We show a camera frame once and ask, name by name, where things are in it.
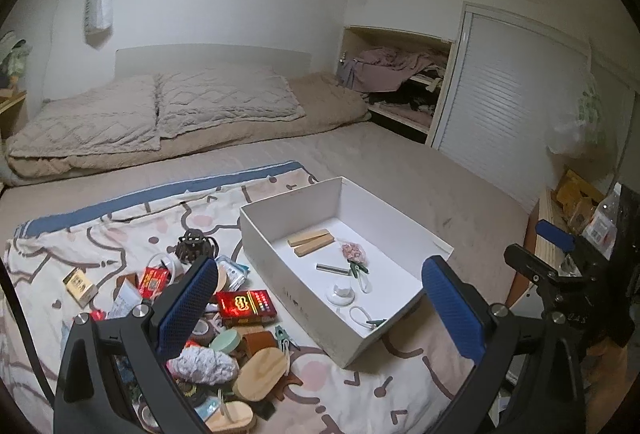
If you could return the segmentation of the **green plastic clip tool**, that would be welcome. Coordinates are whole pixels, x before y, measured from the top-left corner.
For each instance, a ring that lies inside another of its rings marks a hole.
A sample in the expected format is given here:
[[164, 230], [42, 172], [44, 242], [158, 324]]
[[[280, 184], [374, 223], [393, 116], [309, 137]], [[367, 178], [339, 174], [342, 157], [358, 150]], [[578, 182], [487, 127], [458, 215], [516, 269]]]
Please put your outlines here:
[[384, 318], [373, 318], [362, 306], [354, 305], [348, 310], [349, 318], [358, 326], [370, 330], [386, 323]]

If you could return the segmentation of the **green clothespin near box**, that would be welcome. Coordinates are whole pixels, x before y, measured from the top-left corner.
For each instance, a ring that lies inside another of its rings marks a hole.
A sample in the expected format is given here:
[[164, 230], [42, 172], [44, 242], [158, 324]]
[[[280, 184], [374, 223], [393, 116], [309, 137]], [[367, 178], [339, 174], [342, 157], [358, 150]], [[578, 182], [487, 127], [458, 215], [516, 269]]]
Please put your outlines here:
[[273, 334], [277, 340], [278, 347], [283, 353], [291, 352], [291, 350], [299, 350], [297, 343], [282, 326], [274, 328]]

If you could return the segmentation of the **quilted beige pillow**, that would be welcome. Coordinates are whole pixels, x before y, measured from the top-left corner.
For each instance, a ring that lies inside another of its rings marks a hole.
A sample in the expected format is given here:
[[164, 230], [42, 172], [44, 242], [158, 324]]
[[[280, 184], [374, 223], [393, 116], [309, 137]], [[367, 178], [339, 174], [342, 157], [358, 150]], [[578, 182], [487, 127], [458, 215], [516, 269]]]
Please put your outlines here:
[[288, 80], [264, 65], [218, 63], [157, 78], [163, 139], [244, 121], [293, 121], [305, 110]]
[[153, 76], [114, 80], [44, 105], [6, 141], [6, 151], [13, 158], [64, 158], [158, 150], [157, 112]]

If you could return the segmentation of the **small yellow card box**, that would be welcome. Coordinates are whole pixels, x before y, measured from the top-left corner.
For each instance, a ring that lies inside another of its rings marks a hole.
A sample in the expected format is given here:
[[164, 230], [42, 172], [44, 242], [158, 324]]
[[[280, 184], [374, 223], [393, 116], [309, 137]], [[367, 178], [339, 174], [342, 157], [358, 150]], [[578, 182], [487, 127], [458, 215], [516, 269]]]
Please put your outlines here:
[[98, 287], [79, 267], [75, 267], [63, 278], [63, 285], [81, 309], [85, 309], [99, 292]]

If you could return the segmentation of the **black yellow tape roll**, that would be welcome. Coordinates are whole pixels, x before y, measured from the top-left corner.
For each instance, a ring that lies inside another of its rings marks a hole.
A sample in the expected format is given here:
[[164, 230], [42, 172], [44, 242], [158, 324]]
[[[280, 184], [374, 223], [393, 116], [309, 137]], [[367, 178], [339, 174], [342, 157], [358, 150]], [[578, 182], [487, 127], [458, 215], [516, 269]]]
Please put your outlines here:
[[206, 401], [207, 391], [204, 386], [183, 380], [176, 380], [175, 384], [192, 407], [198, 407]]

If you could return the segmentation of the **rectangular wooden block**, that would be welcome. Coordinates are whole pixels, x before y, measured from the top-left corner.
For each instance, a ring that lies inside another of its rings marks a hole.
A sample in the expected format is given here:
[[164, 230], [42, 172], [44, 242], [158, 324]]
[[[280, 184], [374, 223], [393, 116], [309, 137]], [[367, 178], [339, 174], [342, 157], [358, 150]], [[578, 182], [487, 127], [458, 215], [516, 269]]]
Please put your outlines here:
[[306, 243], [302, 243], [301, 245], [296, 246], [294, 248], [294, 253], [299, 258], [303, 258], [305, 255], [311, 254], [314, 251], [329, 246], [331, 243], [334, 243], [334, 237], [331, 234], [324, 234], [317, 238], [306, 241]]

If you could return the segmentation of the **mint green round case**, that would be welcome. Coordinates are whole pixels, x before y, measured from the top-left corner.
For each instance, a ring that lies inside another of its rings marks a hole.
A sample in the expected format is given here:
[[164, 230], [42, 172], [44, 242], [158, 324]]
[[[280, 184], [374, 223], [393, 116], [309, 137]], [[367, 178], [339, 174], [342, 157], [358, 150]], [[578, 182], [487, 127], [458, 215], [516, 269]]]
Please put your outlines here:
[[231, 355], [240, 346], [242, 336], [234, 329], [224, 330], [209, 343], [209, 348], [215, 352]]

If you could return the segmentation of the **brown leather cutout piece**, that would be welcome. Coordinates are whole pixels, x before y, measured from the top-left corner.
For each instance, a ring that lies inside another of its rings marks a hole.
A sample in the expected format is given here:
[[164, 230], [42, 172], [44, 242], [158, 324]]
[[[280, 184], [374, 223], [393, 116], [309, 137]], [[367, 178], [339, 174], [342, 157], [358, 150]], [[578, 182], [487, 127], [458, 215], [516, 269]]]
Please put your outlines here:
[[302, 386], [303, 381], [292, 371], [282, 376], [278, 383], [273, 387], [269, 393], [271, 399], [277, 399], [279, 402], [283, 402], [285, 398], [285, 392], [291, 385]]

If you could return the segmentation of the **black hair claw clip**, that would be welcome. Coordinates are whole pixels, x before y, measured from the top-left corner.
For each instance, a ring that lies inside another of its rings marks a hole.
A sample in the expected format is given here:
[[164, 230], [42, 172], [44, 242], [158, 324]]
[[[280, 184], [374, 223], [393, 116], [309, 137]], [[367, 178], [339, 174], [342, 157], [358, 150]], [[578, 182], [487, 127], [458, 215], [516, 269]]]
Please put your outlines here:
[[189, 228], [178, 238], [175, 254], [184, 264], [192, 264], [199, 258], [216, 259], [219, 245], [214, 237], [204, 234], [198, 228]]

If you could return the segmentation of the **brown tape roll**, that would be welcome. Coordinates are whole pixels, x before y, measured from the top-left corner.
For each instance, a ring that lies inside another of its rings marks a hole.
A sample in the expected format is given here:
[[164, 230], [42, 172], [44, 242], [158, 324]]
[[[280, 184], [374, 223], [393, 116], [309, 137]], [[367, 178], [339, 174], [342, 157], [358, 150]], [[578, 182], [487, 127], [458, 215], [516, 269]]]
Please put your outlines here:
[[200, 318], [191, 332], [190, 340], [201, 346], [209, 346], [216, 336], [216, 331], [209, 321]]

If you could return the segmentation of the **pink flower packet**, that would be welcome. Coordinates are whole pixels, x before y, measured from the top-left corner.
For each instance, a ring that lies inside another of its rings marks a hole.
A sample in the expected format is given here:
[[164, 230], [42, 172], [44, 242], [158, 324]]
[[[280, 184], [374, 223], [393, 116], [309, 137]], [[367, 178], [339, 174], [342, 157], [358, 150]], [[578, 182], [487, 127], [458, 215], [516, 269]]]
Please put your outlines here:
[[364, 253], [362, 246], [358, 243], [351, 243], [350, 241], [341, 242], [341, 251], [343, 257], [349, 261], [349, 263], [358, 263], [362, 265], [367, 264], [367, 257]]

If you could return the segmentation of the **red cigarette box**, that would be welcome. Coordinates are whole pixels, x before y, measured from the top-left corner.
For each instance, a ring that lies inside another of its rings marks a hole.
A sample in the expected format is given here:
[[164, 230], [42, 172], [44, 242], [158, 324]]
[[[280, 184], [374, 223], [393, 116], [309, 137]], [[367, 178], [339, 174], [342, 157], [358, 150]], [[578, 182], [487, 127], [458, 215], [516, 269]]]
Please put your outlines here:
[[271, 324], [277, 310], [267, 290], [221, 291], [216, 294], [218, 313], [226, 327]]

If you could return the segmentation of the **white louvered closet door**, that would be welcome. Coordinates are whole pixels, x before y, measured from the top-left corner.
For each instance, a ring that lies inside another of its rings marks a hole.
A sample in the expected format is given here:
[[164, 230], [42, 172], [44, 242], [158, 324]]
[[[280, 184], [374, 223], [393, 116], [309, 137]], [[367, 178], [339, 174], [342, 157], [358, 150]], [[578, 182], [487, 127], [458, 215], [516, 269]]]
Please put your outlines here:
[[548, 111], [587, 64], [587, 46], [530, 18], [468, 3], [434, 147], [531, 210], [562, 162]]

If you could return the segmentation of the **round wooden lid box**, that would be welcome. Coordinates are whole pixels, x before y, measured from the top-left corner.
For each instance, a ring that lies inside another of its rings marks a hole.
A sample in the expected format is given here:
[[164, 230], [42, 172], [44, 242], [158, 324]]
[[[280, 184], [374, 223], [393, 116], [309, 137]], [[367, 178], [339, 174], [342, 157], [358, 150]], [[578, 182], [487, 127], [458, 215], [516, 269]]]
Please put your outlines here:
[[217, 273], [217, 286], [215, 289], [215, 293], [224, 291], [224, 288], [227, 286], [227, 284], [228, 284], [228, 274], [222, 266], [219, 266], [218, 273]]

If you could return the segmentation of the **pile of clothes in closet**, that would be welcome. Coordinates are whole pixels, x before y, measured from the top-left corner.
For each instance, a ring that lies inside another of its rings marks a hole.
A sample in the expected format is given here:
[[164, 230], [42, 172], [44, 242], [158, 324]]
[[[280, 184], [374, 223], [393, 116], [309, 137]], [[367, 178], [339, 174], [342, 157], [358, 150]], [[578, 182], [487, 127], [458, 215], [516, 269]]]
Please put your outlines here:
[[337, 76], [370, 106], [430, 128], [446, 67], [447, 55], [439, 51], [378, 46], [355, 56], [345, 55]]

